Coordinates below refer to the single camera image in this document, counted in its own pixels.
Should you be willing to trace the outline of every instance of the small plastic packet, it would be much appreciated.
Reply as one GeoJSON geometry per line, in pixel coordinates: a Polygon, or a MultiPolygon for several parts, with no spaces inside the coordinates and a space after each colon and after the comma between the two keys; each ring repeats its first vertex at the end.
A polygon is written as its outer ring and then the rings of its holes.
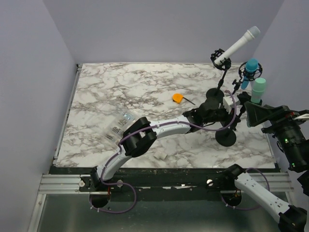
{"type": "Polygon", "coordinates": [[[138,116],[132,111],[115,103],[114,101],[102,102],[99,107],[86,112],[85,121],[87,138],[97,143],[108,142],[112,147],[117,147],[119,141],[123,138],[123,133],[128,129],[138,116]]]}
{"type": "Polygon", "coordinates": [[[114,116],[114,120],[104,129],[104,138],[112,143],[118,144],[123,138],[123,133],[137,119],[137,115],[129,110],[123,110],[114,116]]]}

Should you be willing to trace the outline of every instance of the lavender wall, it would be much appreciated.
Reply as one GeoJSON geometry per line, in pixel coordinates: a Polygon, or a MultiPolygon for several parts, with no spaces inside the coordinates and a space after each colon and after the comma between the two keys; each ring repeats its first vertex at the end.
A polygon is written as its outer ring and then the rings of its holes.
{"type": "MultiPolygon", "coordinates": [[[[285,0],[273,23],[259,44],[254,57],[262,64],[267,91],[263,101],[271,106],[287,105],[290,109],[309,109],[309,1],[285,0]]],[[[309,123],[301,126],[309,138],[309,123]]],[[[288,162],[271,138],[271,144],[283,170],[288,162]]],[[[298,205],[304,207],[305,196],[296,181],[299,174],[291,173],[297,189],[298,205]]]]}
{"type": "Polygon", "coordinates": [[[77,62],[210,62],[252,26],[261,35],[233,62],[252,57],[283,0],[44,0],[77,62]]]}
{"type": "Polygon", "coordinates": [[[27,231],[76,66],[42,0],[0,2],[0,231],[27,231]]]}

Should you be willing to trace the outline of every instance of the white marble surface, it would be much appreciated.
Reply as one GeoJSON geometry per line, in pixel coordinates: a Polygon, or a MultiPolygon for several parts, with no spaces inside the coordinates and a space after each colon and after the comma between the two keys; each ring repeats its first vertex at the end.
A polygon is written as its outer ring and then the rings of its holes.
{"type": "MultiPolygon", "coordinates": [[[[115,105],[148,120],[173,118],[195,107],[187,101],[174,103],[174,93],[183,94],[199,106],[206,99],[206,91],[217,86],[221,75],[210,64],[84,64],[57,166],[93,167],[115,152],[103,137],[104,128],[116,114],[115,105]]],[[[238,65],[228,71],[222,90],[232,91],[235,78],[238,65]]],[[[237,163],[243,167],[274,168],[261,126],[248,128],[245,118],[244,114],[237,126],[237,142],[231,147],[219,145],[214,132],[174,135],[155,141],[146,154],[131,159],[124,167],[225,168],[237,163]]]]}

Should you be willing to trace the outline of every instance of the black holder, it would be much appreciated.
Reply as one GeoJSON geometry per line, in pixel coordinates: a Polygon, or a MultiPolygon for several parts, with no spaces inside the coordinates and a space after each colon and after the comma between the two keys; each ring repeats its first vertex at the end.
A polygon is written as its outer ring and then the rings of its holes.
{"type": "MultiPolygon", "coordinates": [[[[146,117],[141,117],[123,133],[123,137],[149,126],[150,121],[146,117]]],[[[144,133],[144,137],[137,133],[124,141],[123,146],[126,150],[126,156],[135,158],[145,154],[157,139],[156,133],[152,129],[145,130],[144,133]]]]}
{"type": "Polygon", "coordinates": [[[231,59],[230,58],[224,58],[224,60],[221,61],[221,64],[218,65],[215,63],[215,60],[221,56],[224,53],[224,50],[219,49],[219,50],[215,50],[214,53],[211,54],[211,61],[214,65],[214,67],[216,67],[217,69],[224,71],[224,74],[221,78],[221,80],[218,83],[218,87],[217,88],[211,88],[207,91],[206,93],[206,98],[215,98],[218,100],[218,102],[222,102],[222,99],[224,97],[224,93],[220,90],[221,86],[224,83],[224,77],[226,75],[227,70],[229,70],[231,68],[231,59]]]}
{"type": "Polygon", "coordinates": [[[234,94],[237,90],[239,90],[241,84],[244,82],[245,77],[248,78],[248,81],[254,81],[256,78],[259,78],[262,75],[263,68],[260,63],[258,63],[259,68],[254,72],[248,72],[245,69],[245,65],[247,62],[242,63],[242,65],[238,69],[238,74],[240,79],[237,81],[236,79],[233,81],[234,91],[232,94],[234,94]]]}
{"type": "MultiPolygon", "coordinates": [[[[229,128],[225,130],[217,131],[215,134],[216,141],[222,146],[229,147],[229,146],[234,145],[234,143],[236,142],[237,137],[234,131],[236,131],[237,124],[241,122],[240,117],[242,116],[243,113],[246,112],[246,108],[243,105],[245,102],[248,102],[251,99],[251,96],[245,91],[239,94],[237,97],[240,101],[240,104],[242,105],[240,109],[240,113],[236,115],[232,125],[229,128]]],[[[231,111],[228,117],[226,117],[226,120],[221,122],[223,127],[229,124],[229,122],[233,118],[233,114],[234,114],[234,111],[231,111]]]]}

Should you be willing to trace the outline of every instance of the light blue cap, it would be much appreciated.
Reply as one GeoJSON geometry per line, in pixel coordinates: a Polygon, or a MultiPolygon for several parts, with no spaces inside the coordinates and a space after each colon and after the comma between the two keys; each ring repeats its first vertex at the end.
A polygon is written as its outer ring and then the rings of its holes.
{"type": "Polygon", "coordinates": [[[255,72],[258,67],[259,67],[259,62],[257,61],[257,59],[254,59],[254,58],[248,60],[245,65],[245,69],[249,73],[255,72]]]}

